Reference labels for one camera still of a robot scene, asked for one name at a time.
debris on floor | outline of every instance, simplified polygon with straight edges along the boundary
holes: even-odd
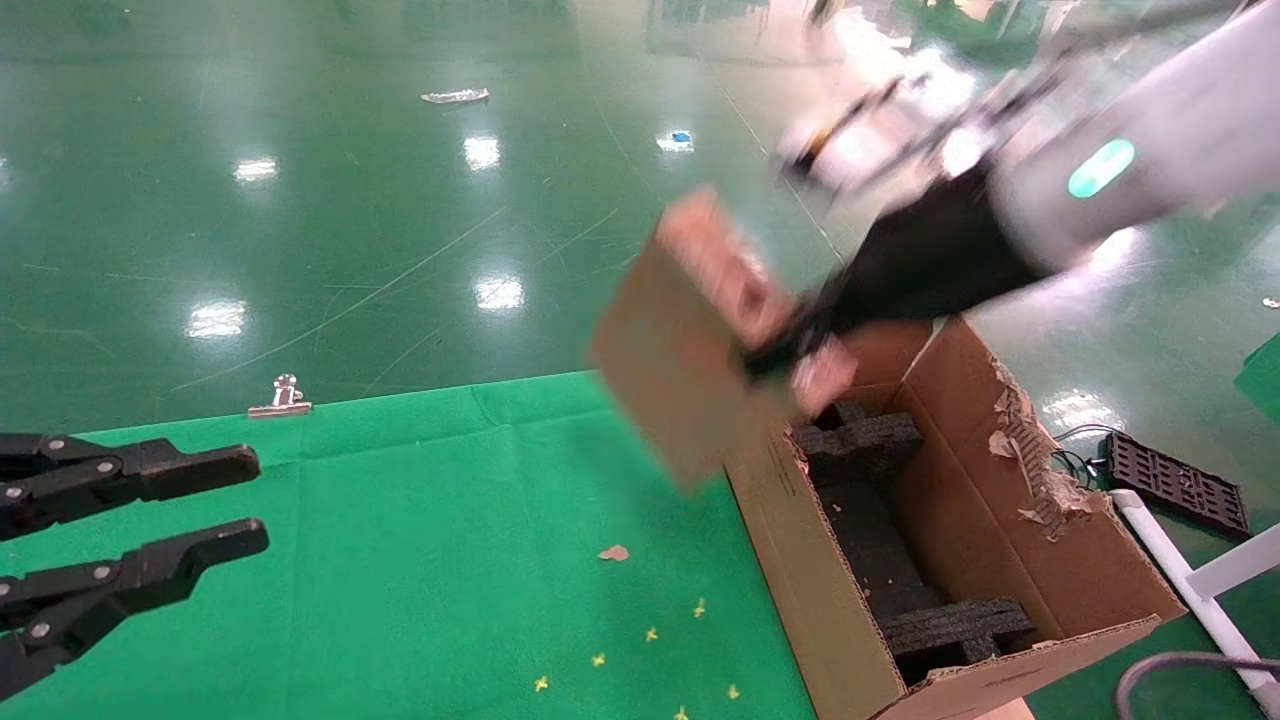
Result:
[[[466,90],[456,90],[453,92],[428,92],[421,97],[422,100],[435,102],[436,105],[445,105],[448,102],[475,102],[476,100],[488,99],[489,88],[481,87],[476,90],[474,87],[468,87]]]
[[[690,152],[694,149],[694,133],[682,129],[659,135],[654,141],[667,152]]]

black plastic tray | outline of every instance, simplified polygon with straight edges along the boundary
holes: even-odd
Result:
[[[1233,539],[1253,537],[1239,486],[1140,445],[1123,433],[1108,434],[1101,445],[1101,455],[1108,459],[1107,471],[1114,487],[1132,489],[1143,501]]]

torn cardboard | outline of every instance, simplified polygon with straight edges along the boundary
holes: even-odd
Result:
[[[970,720],[1185,612],[1105,500],[1062,492],[1052,438],[963,319],[932,341],[929,323],[868,327],[833,348],[833,373],[868,414],[909,413],[924,436],[887,498],[922,574],[948,602],[1014,597],[1036,625],[1020,652],[905,687],[783,427],[820,409],[806,411],[804,397],[836,393],[804,396],[796,377],[750,389],[736,364],[736,348],[768,337],[791,307],[767,279],[736,270],[741,258],[712,195],[681,201],[593,352],[677,478],[723,459],[820,720]],[[717,287],[717,273],[737,279]],[[749,288],[756,300],[742,302]]]
[[[1041,425],[1030,397],[1014,380],[1009,368],[996,357],[991,359],[991,366],[996,379],[1005,386],[995,405],[1000,429],[988,441],[991,452],[1018,464],[1033,503],[1018,514],[1038,523],[1044,537],[1056,542],[1073,518],[1105,512],[1111,501],[1103,493],[1079,487],[1074,477],[1053,469],[1052,454],[1061,446]]]

glossy floor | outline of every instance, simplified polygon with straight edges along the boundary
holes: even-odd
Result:
[[[828,213],[774,182],[764,150],[797,111],[922,46],[993,78],[1053,31],[1152,4],[1015,5],[1006,23],[1005,3],[874,0],[813,35],[800,0],[0,3],[0,423],[241,413],[282,372],[332,402],[581,368],[658,210],[703,183],[804,287],[874,208]],[[1107,50],[1059,109],[1215,22]],[[420,99],[466,87],[490,99]],[[1277,215],[1254,201],[1128,231],[1093,272],[977,324],[1053,429],[1123,427],[1243,483],[1270,525],[1280,436],[1231,378],[1280,320],[1261,304]],[[1170,528],[1193,564],[1228,547]],[[1272,656],[1277,593],[1267,578],[1225,600]],[[1190,623],[1157,639],[1206,642]],[[1091,673],[1033,708],[1097,716],[1115,662]],[[1160,687],[1188,716],[1248,716],[1230,679]]]

gray cable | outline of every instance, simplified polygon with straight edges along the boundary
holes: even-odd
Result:
[[[1120,676],[1116,684],[1116,715],[1120,720],[1133,720],[1133,689],[1138,682],[1156,670],[1166,670],[1180,665],[1199,667],[1235,667],[1236,670],[1261,670],[1263,673],[1280,671],[1280,660],[1243,660],[1228,657],[1212,652],[1162,652],[1152,655],[1147,660],[1134,662]]]

